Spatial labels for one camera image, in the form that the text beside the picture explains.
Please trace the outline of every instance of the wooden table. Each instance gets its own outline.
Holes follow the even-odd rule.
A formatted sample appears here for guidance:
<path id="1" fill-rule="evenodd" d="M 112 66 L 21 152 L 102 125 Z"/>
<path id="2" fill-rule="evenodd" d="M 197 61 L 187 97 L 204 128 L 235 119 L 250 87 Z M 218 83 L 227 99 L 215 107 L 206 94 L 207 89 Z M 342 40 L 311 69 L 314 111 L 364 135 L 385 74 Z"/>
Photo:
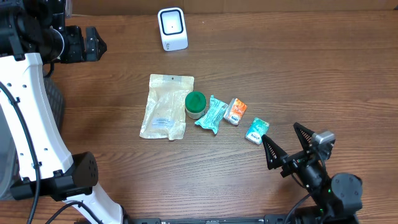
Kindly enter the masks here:
<path id="1" fill-rule="evenodd" d="M 333 131 L 328 172 L 363 179 L 361 223 L 396 223 L 398 13 L 186 15 L 189 47 L 177 52 L 163 51 L 156 16 L 68 24 L 96 26 L 108 51 L 99 62 L 56 65 L 62 136 L 72 154 L 94 153 L 101 185 L 132 217 L 287 213 L 306 191 L 267 170 L 263 147 L 244 139 L 257 116 L 289 154 L 301 150 L 294 122 Z M 217 136 L 187 117 L 181 141 L 141 139 L 151 73 L 194 76 L 195 90 L 248 109 L 238 127 L 222 121 Z M 25 223 L 31 202 L 1 202 L 0 222 Z M 41 198 L 35 223 L 62 205 Z M 80 217 L 70 208 L 55 223 Z"/>

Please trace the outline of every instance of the transparent plastic bag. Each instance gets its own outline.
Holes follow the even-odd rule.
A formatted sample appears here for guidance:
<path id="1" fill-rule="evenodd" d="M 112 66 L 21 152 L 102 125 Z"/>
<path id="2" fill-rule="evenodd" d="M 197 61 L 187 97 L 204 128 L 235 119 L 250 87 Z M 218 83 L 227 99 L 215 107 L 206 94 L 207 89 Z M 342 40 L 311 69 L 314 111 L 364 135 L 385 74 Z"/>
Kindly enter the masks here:
<path id="1" fill-rule="evenodd" d="M 149 94 L 140 137 L 182 139 L 185 132 L 185 97 L 193 90 L 193 77 L 150 75 Z"/>

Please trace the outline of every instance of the green cap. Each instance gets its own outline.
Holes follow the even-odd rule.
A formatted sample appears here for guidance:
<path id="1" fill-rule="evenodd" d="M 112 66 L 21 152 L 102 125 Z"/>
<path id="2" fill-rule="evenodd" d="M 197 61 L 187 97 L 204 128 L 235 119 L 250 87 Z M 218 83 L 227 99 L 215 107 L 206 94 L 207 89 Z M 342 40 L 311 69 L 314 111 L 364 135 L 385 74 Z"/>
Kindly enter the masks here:
<path id="1" fill-rule="evenodd" d="M 199 113 L 206 108 L 206 97 L 199 91 L 193 91 L 185 97 L 185 107 L 191 113 Z"/>

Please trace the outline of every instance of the orange and white packet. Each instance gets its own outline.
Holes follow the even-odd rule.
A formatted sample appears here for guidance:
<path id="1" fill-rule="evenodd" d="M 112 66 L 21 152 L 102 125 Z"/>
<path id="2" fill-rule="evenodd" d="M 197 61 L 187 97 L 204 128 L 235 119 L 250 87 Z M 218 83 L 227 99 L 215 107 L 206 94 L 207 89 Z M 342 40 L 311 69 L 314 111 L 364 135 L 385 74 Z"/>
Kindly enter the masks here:
<path id="1" fill-rule="evenodd" d="M 238 125 L 248 106 L 238 98 L 233 98 L 225 111 L 224 119 L 233 125 Z"/>

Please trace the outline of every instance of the teal packet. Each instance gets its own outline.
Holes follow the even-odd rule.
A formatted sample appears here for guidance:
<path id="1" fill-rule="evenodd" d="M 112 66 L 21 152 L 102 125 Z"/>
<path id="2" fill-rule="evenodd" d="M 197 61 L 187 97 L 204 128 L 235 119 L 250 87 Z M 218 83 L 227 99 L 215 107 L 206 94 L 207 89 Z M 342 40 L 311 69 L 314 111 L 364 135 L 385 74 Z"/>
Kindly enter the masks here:
<path id="1" fill-rule="evenodd" d="M 214 134 L 218 132 L 218 124 L 223 119 L 224 113 L 228 104 L 217 100 L 214 95 L 210 97 L 209 110 L 207 113 L 195 122 L 195 125 L 200 125 L 203 129 L 211 129 Z"/>
<path id="2" fill-rule="evenodd" d="M 246 133 L 245 138 L 256 144 L 261 144 L 261 137 L 266 134 L 266 132 L 268 131 L 268 127 L 269 123 L 263 121 L 262 119 L 254 118 L 254 121 L 253 123 L 251 123 L 251 126 Z"/>

